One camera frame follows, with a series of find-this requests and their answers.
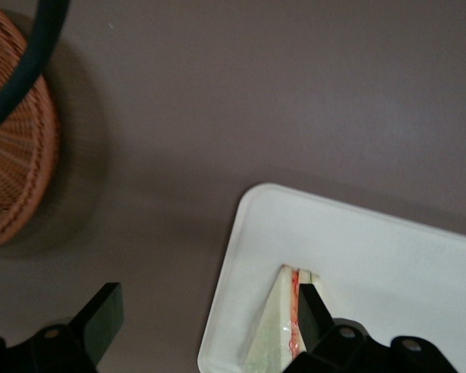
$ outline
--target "white tray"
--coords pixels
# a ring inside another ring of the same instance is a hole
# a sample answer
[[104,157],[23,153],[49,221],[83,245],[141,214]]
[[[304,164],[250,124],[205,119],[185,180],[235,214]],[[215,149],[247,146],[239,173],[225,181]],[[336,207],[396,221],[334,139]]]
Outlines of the white tray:
[[281,264],[321,276],[333,317],[436,344],[466,373],[466,236],[273,184],[242,198],[198,356],[240,373],[252,323]]

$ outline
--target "gray table surface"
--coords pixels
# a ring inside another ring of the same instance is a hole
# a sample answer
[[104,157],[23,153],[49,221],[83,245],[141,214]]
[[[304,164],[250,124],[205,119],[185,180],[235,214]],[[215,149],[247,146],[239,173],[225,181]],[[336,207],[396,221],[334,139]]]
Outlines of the gray table surface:
[[[34,3],[0,8],[27,32]],[[466,1],[73,0],[46,77],[61,160],[0,248],[10,343],[121,281],[100,371],[197,372],[258,183],[466,234]]]

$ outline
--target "wicker basket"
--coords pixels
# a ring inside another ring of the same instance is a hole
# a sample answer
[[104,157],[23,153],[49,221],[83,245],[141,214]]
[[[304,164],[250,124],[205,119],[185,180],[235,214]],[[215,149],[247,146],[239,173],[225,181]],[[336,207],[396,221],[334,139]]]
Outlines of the wicker basket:
[[[0,12],[0,88],[26,46]],[[54,171],[59,126],[43,77],[0,126],[0,245],[31,218]]]

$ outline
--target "screw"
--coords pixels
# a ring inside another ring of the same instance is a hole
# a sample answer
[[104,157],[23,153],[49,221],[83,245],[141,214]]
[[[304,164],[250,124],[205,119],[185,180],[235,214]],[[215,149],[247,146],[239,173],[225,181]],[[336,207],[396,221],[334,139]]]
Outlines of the screw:
[[340,328],[339,332],[340,332],[340,335],[344,336],[345,338],[354,338],[356,336],[354,331],[347,326]]
[[421,351],[421,346],[415,340],[403,340],[402,346],[404,346],[405,348],[407,348],[409,351],[412,351],[412,352]]
[[44,337],[49,340],[50,338],[55,338],[58,335],[59,331],[57,329],[50,329],[45,333]]

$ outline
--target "black handle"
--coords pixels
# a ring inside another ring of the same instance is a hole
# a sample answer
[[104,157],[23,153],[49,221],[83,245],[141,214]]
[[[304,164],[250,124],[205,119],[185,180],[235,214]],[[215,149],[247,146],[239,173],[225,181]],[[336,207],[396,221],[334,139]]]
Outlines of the black handle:
[[69,0],[39,0],[23,56],[0,89],[0,124],[29,92],[48,62],[64,25]]

